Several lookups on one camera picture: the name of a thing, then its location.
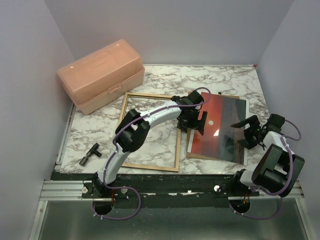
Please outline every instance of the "framed picture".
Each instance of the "framed picture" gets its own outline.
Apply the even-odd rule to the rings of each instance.
[[[144,112],[163,105],[172,96],[161,94],[126,92],[123,99],[119,123],[131,109]],[[144,144],[131,153],[122,167],[179,171],[181,130],[177,128],[178,120],[172,119],[150,129]]]
[[[201,93],[204,100],[210,95]],[[188,138],[187,158],[222,160],[247,165],[248,150],[238,143],[244,138],[244,129],[233,128],[232,124],[246,119],[249,104],[239,97],[211,94],[210,101],[200,112],[207,111],[204,135],[191,130]]]

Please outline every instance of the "wooden picture frame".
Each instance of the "wooden picture frame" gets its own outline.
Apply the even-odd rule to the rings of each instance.
[[[120,112],[119,124],[125,117],[126,108],[128,105],[129,98],[144,98],[144,99],[160,99],[160,100],[170,100],[172,96],[161,95],[161,94],[149,94],[149,93],[135,93],[126,92],[123,99],[123,104]],[[135,169],[146,169],[146,170],[158,170],[167,172],[178,172],[179,171],[179,161],[180,161],[180,144],[181,144],[181,130],[176,129],[176,142],[175,142],[175,157],[174,157],[174,167],[167,166],[153,166],[145,164],[135,164],[135,163],[123,163],[122,167],[135,168]]]

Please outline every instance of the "robotic arm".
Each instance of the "robotic arm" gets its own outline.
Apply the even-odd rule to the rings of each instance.
[[[261,145],[263,149],[267,149],[254,171],[243,169],[235,174],[232,184],[234,189],[261,189],[269,195],[280,197],[286,197],[290,193],[305,160],[295,154],[287,144],[287,138],[300,140],[300,131],[291,123],[297,129],[299,138],[285,136],[281,133],[285,122],[291,123],[283,116],[271,114],[267,123],[261,127],[258,117],[253,115],[232,125],[234,128],[241,128],[249,124],[249,128],[244,130],[245,139],[238,141],[245,148]]]
[[[185,132],[187,128],[196,129],[203,135],[207,112],[204,111],[201,120],[198,120],[197,109],[204,104],[203,101],[203,97],[194,90],[188,96],[173,96],[164,105],[149,111],[130,110],[115,130],[115,147],[109,159],[97,173],[101,183],[112,183],[130,153],[137,151],[144,144],[149,130],[167,120],[178,119],[179,129]]]

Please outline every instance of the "orange plastic box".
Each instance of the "orange plastic box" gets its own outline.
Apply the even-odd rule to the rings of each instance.
[[[74,104],[90,114],[144,81],[141,56],[124,40],[116,41],[57,71]]]

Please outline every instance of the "gray wall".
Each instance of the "gray wall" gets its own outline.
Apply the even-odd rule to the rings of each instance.
[[[78,59],[125,39],[146,64],[257,64],[293,0],[44,0]]]
[[[320,1],[295,0],[257,67],[268,108],[298,125],[300,176],[314,226],[320,226]],[[295,131],[287,127],[288,133]]]
[[[71,106],[56,81],[73,56],[42,0],[0,3],[0,239],[28,238]]]

